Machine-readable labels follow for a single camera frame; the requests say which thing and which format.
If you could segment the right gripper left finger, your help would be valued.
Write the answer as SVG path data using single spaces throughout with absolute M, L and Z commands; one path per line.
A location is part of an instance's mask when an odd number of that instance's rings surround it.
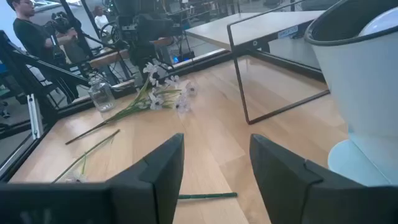
M 0 184 L 0 224 L 172 224 L 183 167 L 177 133 L 104 182 Z

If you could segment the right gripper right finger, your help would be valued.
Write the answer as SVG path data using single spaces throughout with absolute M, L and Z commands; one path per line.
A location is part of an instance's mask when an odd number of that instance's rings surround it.
M 398 224 L 398 187 L 367 187 L 260 134 L 253 173 L 272 224 Z

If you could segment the red artificial tulip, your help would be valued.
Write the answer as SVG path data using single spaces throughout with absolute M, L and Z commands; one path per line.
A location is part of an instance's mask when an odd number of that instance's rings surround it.
M 217 194 L 191 194 L 191 195 L 179 195 L 179 200 L 188 200 L 188 199 L 204 199 L 204 198 L 228 198 L 228 197 L 237 197 L 238 194 L 236 192 L 227 192 L 227 193 L 217 193 Z

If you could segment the large white flower sprig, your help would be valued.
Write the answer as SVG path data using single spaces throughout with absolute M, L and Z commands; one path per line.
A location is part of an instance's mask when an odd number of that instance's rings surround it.
M 69 140 L 66 144 L 71 144 L 107 124 L 142 111 L 161 109 L 174 109 L 179 113 L 190 111 L 190 100 L 197 96 L 198 92 L 198 86 L 195 82 L 189 80 L 181 84 L 179 76 L 171 75 L 165 78 L 164 83 L 161 84 L 160 79 L 155 77 L 158 72 L 158 65 L 150 62 L 145 65 L 143 72 L 147 75 L 147 79 L 143 86 L 137 90 L 137 95 L 131 103 L 102 123 Z

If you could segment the round clear glass jar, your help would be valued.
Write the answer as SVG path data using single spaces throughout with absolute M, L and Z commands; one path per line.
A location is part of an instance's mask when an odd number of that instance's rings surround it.
M 115 107 L 115 99 L 111 91 L 111 86 L 99 78 L 92 79 L 88 91 L 96 109 L 101 112 L 107 112 Z

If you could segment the wooden background table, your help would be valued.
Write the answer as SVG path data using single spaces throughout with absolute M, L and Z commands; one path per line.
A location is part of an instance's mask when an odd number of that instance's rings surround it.
M 164 47 L 168 46 L 173 42 L 173 38 L 171 37 L 163 37 L 155 41 L 151 41 L 156 47 Z M 89 60 L 88 63 L 92 68 L 99 68 L 104 65 L 109 65 L 114 62 L 118 62 L 123 59 L 130 59 L 130 54 L 128 49 L 123 49 L 120 51 L 112 52 L 111 50 L 98 55 L 92 60 Z

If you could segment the person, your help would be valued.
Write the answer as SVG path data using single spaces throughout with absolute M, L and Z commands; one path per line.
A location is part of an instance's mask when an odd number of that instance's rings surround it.
M 33 23 L 30 18 L 35 15 L 34 3 L 31 0 L 6 0 L 8 5 L 16 12 L 16 19 L 13 22 L 13 29 L 16 37 L 31 55 L 38 57 L 41 61 L 54 62 L 55 47 L 51 35 L 44 27 Z M 69 78 L 62 78 L 54 73 L 44 70 L 40 71 L 46 80 L 57 86 L 71 103 L 79 97 L 78 90 L 73 81 Z
M 102 27 L 109 22 L 101 6 L 95 6 L 93 10 L 93 15 L 97 28 L 99 30 L 101 30 Z

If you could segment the silver aluminium bracket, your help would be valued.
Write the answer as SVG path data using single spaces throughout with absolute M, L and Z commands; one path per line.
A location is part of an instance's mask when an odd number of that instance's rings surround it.
M 29 107 L 32 138 L 33 140 L 36 140 L 39 139 L 44 133 L 40 106 L 37 98 L 33 93 L 27 95 L 27 102 Z

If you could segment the wooden shelf black metal frame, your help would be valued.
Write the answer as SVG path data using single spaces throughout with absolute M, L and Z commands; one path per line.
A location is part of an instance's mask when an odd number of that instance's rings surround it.
M 278 65 L 282 68 L 325 83 L 322 71 L 318 68 L 294 62 L 289 59 L 274 56 L 270 53 L 261 52 L 262 44 L 277 39 L 283 39 L 297 32 L 305 31 L 312 21 L 324 13 L 320 11 L 284 11 L 285 7 L 295 6 L 304 0 L 291 0 L 289 4 L 279 6 L 262 13 L 238 13 L 218 19 L 207 24 L 196 26 L 187 30 L 187 34 L 204 42 L 216 45 L 227 50 L 232 55 L 234 68 L 238 80 L 238 87 L 243 105 L 244 117 L 247 124 L 255 124 L 275 115 L 311 102 L 325 95 L 330 94 L 328 89 L 315 95 L 309 96 L 295 103 L 281 107 L 258 118 L 250 119 L 246 99 L 244 95 L 243 82 L 238 65 L 238 57 L 250 55 L 259 60 Z

